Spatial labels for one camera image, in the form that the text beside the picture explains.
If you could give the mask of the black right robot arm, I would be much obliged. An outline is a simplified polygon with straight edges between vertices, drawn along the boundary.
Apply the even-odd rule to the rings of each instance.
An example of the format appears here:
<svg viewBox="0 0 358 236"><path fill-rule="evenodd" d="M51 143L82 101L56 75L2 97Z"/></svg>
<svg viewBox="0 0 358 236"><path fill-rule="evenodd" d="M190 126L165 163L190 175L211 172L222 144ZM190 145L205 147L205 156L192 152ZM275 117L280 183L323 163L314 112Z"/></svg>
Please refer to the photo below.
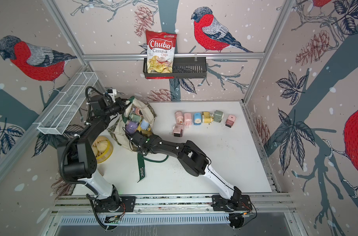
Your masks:
<svg viewBox="0 0 358 236"><path fill-rule="evenodd" d="M251 210L250 200L242 195L241 190L224 180L212 167L210 158L192 141L173 143L157 135L146 136L136 131L125 132L131 145L138 154L165 154L176 158L183 168L194 177L204 177L217 187L221 200L213 204L219 210L233 212Z"/></svg>

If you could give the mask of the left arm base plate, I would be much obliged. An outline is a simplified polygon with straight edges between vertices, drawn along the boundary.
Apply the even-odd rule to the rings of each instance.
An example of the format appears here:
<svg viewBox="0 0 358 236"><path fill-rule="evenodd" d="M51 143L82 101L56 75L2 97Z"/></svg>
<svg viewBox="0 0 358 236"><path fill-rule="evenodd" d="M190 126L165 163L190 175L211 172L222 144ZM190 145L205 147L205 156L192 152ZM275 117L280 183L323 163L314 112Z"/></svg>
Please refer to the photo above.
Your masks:
<svg viewBox="0 0 358 236"><path fill-rule="evenodd" d="M122 196L118 200L113 199L113 197L95 200L95 211L97 213L133 212L135 202L135 196Z"/></svg>

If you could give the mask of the light blue pencil sharpener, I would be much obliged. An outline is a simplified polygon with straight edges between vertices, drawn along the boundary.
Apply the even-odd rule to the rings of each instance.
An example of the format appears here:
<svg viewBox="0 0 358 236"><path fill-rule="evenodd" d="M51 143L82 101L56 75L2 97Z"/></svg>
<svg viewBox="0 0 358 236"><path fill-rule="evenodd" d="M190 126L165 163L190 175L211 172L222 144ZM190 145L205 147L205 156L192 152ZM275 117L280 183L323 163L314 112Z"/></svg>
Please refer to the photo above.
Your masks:
<svg viewBox="0 0 358 236"><path fill-rule="evenodd" d="M141 128L141 130L145 130L145 131L150 131L151 130L150 124L145 119L143 119L141 121L140 128Z"/></svg>

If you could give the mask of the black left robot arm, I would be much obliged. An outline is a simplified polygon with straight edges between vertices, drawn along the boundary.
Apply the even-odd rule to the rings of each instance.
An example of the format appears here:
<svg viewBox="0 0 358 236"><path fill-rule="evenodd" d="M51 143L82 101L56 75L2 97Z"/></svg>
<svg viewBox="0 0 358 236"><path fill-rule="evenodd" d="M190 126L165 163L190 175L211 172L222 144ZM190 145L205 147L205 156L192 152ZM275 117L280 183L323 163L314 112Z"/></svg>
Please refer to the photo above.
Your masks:
<svg viewBox="0 0 358 236"><path fill-rule="evenodd" d="M68 184L82 184L90 189L94 196L87 195L87 198L92 205L103 210L117 210L121 199L115 186L97 170L92 145L110 122L124 114L132 102L119 97L112 99L109 94L101 93L92 86L85 89L85 97L89 106L85 127L57 147L59 174Z"/></svg>

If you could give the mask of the pink square pencil sharpener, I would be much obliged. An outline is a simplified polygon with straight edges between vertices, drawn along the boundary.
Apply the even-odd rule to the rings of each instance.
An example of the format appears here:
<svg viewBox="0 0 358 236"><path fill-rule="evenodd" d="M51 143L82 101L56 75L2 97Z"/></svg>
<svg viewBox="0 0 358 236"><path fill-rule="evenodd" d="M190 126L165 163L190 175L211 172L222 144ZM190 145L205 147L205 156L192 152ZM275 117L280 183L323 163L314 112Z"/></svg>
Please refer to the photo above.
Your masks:
<svg viewBox="0 0 358 236"><path fill-rule="evenodd" d="M236 116L234 115L229 115L227 117L227 120L225 122L225 125L229 128L233 127L234 123L236 122Z"/></svg>

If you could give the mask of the pink black-faced pencil sharpener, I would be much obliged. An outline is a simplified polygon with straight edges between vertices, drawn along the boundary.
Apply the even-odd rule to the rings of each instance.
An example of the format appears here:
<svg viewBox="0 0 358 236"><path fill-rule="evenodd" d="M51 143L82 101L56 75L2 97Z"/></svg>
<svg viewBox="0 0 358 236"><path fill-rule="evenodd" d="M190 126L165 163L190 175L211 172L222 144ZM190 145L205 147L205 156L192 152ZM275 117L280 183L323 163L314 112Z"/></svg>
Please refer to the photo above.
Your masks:
<svg viewBox="0 0 358 236"><path fill-rule="evenodd" d="M184 125L182 124L175 124L173 127L173 135L174 137L182 137L184 133Z"/></svg>

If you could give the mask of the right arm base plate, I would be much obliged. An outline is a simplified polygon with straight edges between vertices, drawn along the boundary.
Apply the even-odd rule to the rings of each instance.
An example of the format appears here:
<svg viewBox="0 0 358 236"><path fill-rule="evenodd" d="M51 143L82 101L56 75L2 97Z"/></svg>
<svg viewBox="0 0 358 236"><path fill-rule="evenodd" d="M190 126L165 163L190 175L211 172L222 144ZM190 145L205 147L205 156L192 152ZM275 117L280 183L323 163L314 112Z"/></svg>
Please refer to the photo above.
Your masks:
<svg viewBox="0 0 358 236"><path fill-rule="evenodd" d="M220 195L212 195L211 207L214 211L234 212L234 211L247 211L253 210L252 203L249 195L241 195L239 200L224 199Z"/></svg>

